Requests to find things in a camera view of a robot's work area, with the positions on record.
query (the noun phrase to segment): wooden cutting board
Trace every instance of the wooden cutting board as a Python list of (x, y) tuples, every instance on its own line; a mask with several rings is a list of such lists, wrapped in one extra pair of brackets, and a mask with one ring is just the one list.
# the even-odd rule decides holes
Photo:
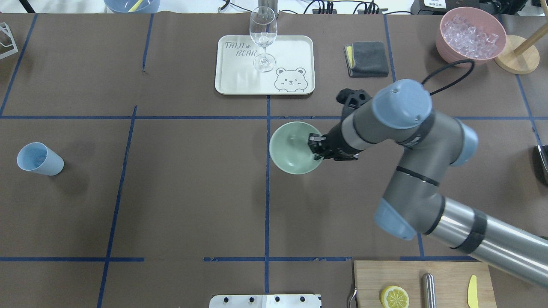
[(421, 308), (421, 278), (427, 272), (434, 276), (437, 307), (469, 308), (468, 282), (476, 275), (479, 308), (496, 308), (487, 264), (442, 261), (354, 261), (358, 305), (382, 307), (381, 291), (387, 286), (400, 286), (409, 294), (409, 308)]

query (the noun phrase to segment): blue joint cap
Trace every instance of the blue joint cap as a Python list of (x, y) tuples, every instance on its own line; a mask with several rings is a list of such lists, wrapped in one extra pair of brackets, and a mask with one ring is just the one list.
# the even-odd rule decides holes
[(384, 198), (375, 213), (375, 222), (384, 231), (406, 241), (415, 237), (415, 229)]
[(457, 167), (466, 163), (468, 159), (476, 153), (478, 148), (478, 135), (461, 120), (455, 120), (459, 122), (460, 127), (463, 130), (463, 149), (460, 151), (459, 158), (451, 164), (451, 166)]
[(432, 98), (415, 80), (401, 79), (373, 98), (373, 114), (384, 125), (408, 129), (420, 125), (432, 111)]

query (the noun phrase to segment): cable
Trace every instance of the cable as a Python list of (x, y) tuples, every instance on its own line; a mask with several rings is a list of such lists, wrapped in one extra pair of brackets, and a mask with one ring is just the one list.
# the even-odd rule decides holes
[(241, 8), (241, 9), (243, 9), (243, 10), (245, 10), (245, 11), (252, 12), (251, 10), (248, 10), (248, 9), (246, 9), (246, 8), (242, 8), (242, 7), (240, 7), (239, 5), (235, 5), (234, 3), (230, 2), (230, 0), (226, 0), (226, 1), (228, 1), (229, 4), (232, 5), (233, 7)]
[(379, 6), (375, 3), (375, 1), (372, 1), (372, 2), (365, 2), (365, 1), (361, 1), (360, 3), (358, 3), (358, 5), (354, 8), (354, 12), (352, 12), (352, 14), (355, 14), (356, 11), (358, 10), (358, 7), (362, 4), (365, 4), (366, 5), (366, 8), (365, 10), (363, 10), (363, 13), (364, 14), (378, 14), (379, 11), (380, 11), (380, 8)]
[(316, 1), (317, 1), (317, 2), (321, 2), (321, 3), (323, 4), (323, 1), (321, 1), (321, 0), (312, 0), (312, 2), (310, 2), (310, 3), (306, 6), (305, 11), (304, 11), (303, 14), (306, 14), (306, 11), (308, 10), (308, 8), (312, 5), (312, 3), (316, 2)]
[(365, 5), (366, 5), (366, 10), (367, 10), (367, 2), (360, 2), (360, 3), (358, 3), (358, 5), (355, 7), (354, 12), (352, 12), (352, 15), (354, 15), (354, 14), (356, 13), (356, 11), (358, 10), (358, 7), (359, 7), (360, 5), (362, 5), (362, 4), (365, 4)]
[(491, 3), (493, 3), (497, 8), (496, 14), (494, 14), (494, 15), (500, 14), (500, 11), (503, 9), (503, 5), (500, 4), (500, 1), (495, 0), (495, 1), (492, 1)]
[(414, 15), (413, 13), (411, 13), (410, 11), (394, 11), (394, 12), (388, 12), (388, 13), (383, 13), (385, 15), (387, 14), (393, 14), (393, 13), (409, 13), (411, 15)]
[(280, 12), (291, 12), (291, 13), (293, 13), (293, 14), (299, 15), (299, 13), (294, 12), (294, 11), (292, 11), (292, 10), (281, 10)]
[(19, 3), (21, 3), (21, 5), (25, 8), (27, 13), (36, 13), (27, 0), (19, 0)]
[(428, 79), (434, 77), (434, 76), (437, 75), (438, 73), (440, 73), (440, 72), (442, 72), (442, 71), (444, 71), (444, 70), (446, 70), (446, 69), (448, 69), (448, 68), (450, 68), (450, 67), (453, 67), (453, 66), (455, 66), (455, 65), (457, 65), (457, 64), (461, 64), (461, 63), (470, 63), (470, 64), (471, 64), (471, 65), (470, 65), (470, 68), (468, 69), (468, 71), (467, 71), (464, 75), (462, 75), (459, 79), (455, 80), (455, 81), (452, 82), (452, 83), (449, 83), (448, 85), (446, 85), (446, 86), (443, 87), (443, 88), (440, 88), (440, 89), (435, 90), (434, 92), (430, 93), (430, 95), (434, 95), (434, 94), (439, 93), (439, 92), (441, 92), (441, 91), (443, 91), (443, 90), (445, 90), (445, 89), (447, 89), (447, 88), (449, 88), (449, 87), (454, 86), (455, 84), (459, 83), (461, 80), (463, 80), (464, 78), (466, 78), (466, 76), (470, 75), (470, 73), (471, 73), (472, 70), (474, 69), (474, 66), (476, 66), (476, 62), (475, 62), (474, 60), (466, 59), (466, 60), (458, 60), (458, 61), (455, 61), (455, 62), (451, 62), (451, 63), (449, 63), (449, 64), (447, 64), (447, 65), (445, 65), (445, 66), (443, 66), (443, 67), (438, 68), (438, 69), (435, 70), (433, 73), (431, 73), (430, 75), (428, 75), (426, 78), (424, 78), (424, 80), (423, 80), (423, 82), (421, 82), (421, 84), (424, 85), (424, 84), (428, 81)]
[[(322, 4), (324, 4), (322, 0), (312, 0), (312, 2), (310, 2), (310, 3), (306, 6), (305, 11), (304, 11), (303, 14), (306, 14), (306, 11), (308, 11), (308, 8), (309, 8), (309, 7), (312, 5), (312, 3), (314, 3), (314, 2), (322, 2)], [(327, 1), (327, 2), (332, 2), (332, 5), (333, 5), (335, 2), (359, 2), (359, 3), (365, 3), (365, 4), (366, 4), (366, 9), (365, 9), (366, 13), (367, 13), (367, 4), (370, 3), (370, 2), (359, 1), (359, 0), (332, 0), (332, 1)], [(322, 11), (322, 6), (321, 6), (321, 5), (318, 7), (318, 10)], [(379, 11), (380, 11), (380, 7), (375, 3), (375, 6), (373, 7), (372, 12), (379, 12)]]

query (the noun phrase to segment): gray cloth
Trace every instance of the gray cloth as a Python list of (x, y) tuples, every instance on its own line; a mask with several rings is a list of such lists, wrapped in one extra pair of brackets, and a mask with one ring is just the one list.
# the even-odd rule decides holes
[(352, 44), (351, 56), (355, 62), (353, 67), (348, 57), (345, 57), (350, 77), (388, 76), (388, 62), (383, 42), (355, 42)]

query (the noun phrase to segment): blue tape line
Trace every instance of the blue tape line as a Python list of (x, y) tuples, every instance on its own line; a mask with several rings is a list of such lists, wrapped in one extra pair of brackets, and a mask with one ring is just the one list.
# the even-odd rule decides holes
[(401, 256), (400, 261), (476, 261), (468, 255)]
[(109, 262), (144, 262), (145, 258), (124, 258), (124, 257), (117, 257), (117, 258), (109, 258)]
[(23, 59), (23, 55), (25, 55), (28, 41), (31, 38), (32, 30), (34, 29), (34, 25), (36, 23), (37, 18), (38, 18), (38, 14), (35, 14), (34, 18), (32, 19), (31, 27), (28, 30), (27, 38), (25, 39), (25, 44), (23, 45), (23, 48), (21, 49), (21, 53), (19, 54), (19, 58), (17, 59), (17, 64), (15, 65), (12, 79), (9, 81), (8, 89), (5, 92), (4, 101), (2, 102), (2, 107), (0, 107), (0, 116), (4, 113), (4, 108), (6, 103), (8, 102), (9, 93), (12, 90), (13, 82), (15, 81), (15, 76), (17, 75), (17, 71), (19, 70), (19, 65), (21, 65), (21, 60)]
[(143, 120), (266, 120), (264, 116), (137, 116)]
[[(122, 119), (129, 120), (132, 116), (0, 116), (1, 119)], [(454, 117), (460, 120), (529, 120), (530, 117)], [(532, 117), (545, 121), (548, 117)], [(136, 116), (135, 119), (213, 119), (213, 120), (266, 120), (264, 116)], [(340, 120), (340, 116), (271, 116), (270, 120)]]
[(68, 258), (62, 256), (3, 256), (4, 262), (105, 262), (105, 258)]
[(204, 258), (204, 262), (344, 262), (352, 260), (351, 256), (270, 256), (268, 260), (261, 256), (215, 256)]
[(419, 242), (419, 253), (420, 256), (424, 256), (424, 246), (423, 246), (423, 237), (420, 233), (416, 234), (416, 239)]
[(204, 262), (264, 262), (265, 258), (261, 256), (215, 256), (213, 258), (204, 258)]
[(129, 147), (132, 144), (133, 127), (135, 125), (135, 115), (137, 113), (137, 106), (133, 108), (132, 122), (129, 126), (128, 142), (125, 146), (124, 163), (122, 165), (122, 174), (120, 175), (120, 184), (118, 185), (118, 195), (116, 197), (116, 206), (114, 207), (114, 215), (112, 217), (112, 226), (110, 228), (109, 246), (106, 250), (105, 267), (103, 268), (103, 277), (101, 279), (101, 288), (99, 289), (99, 298), (97, 300), (97, 308), (102, 305), (102, 297), (105, 292), (106, 277), (109, 272), (109, 259), (112, 252), (112, 242), (114, 241), (114, 232), (116, 230), (116, 220), (118, 219), (118, 210), (120, 208), (120, 200), (122, 198), (122, 187), (124, 185), (125, 169), (128, 165)]
[[(105, 262), (106, 258), (65, 256), (0, 256), (0, 262)], [(144, 262), (145, 258), (110, 258), (110, 262)]]
[(529, 117), (455, 117), (459, 120), (529, 120)]
[(516, 74), (516, 80), (517, 85), (520, 88), (521, 97), (523, 98), (523, 102), (525, 103), (525, 108), (527, 109), (527, 114), (529, 114), (529, 120), (531, 121), (531, 125), (533, 126), (533, 130), (535, 132), (536, 143), (538, 145), (542, 145), (543, 143), (542, 141), (540, 141), (539, 131), (536, 129), (535, 120), (533, 119), (533, 113), (531, 112), (531, 108), (529, 107), (529, 101), (527, 100), (527, 96), (525, 95), (525, 91), (523, 90), (523, 85), (518, 74)]
[(269, 293), (270, 258), (270, 95), (266, 96), (265, 294)]
[(152, 20), (154, 20), (154, 13), (150, 14), (149, 32), (146, 35), (145, 52), (142, 55), (142, 71), (145, 71), (146, 54), (149, 52), (150, 32), (152, 31)]
[(340, 116), (274, 116), (270, 118), (272, 120), (341, 120)]
[(2, 119), (131, 119), (131, 116), (0, 116)]
[(344, 262), (352, 260), (351, 256), (273, 256), (270, 257), (272, 262), (311, 262), (311, 261), (327, 261), (327, 262)]
[(388, 19), (386, 14), (383, 14), (384, 30), (386, 31), (386, 44), (388, 45), (388, 56), (390, 58), (390, 69), (392, 70), (392, 81), (396, 82), (396, 70), (394, 69), (394, 59), (392, 57), (392, 45), (390, 44), (390, 33), (388, 31)]
[(99, 289), (99, 298), (97, 300), (97, 308), (101, 308), (102, 305), (102, 297), (103, 294), (105, 294), (105, 284), (106, 284), (106, 275), (109, 272), (109, 262), (105, 262), (105, 266), (103, 267), (103, 276), (101, 278), (101, 288)]

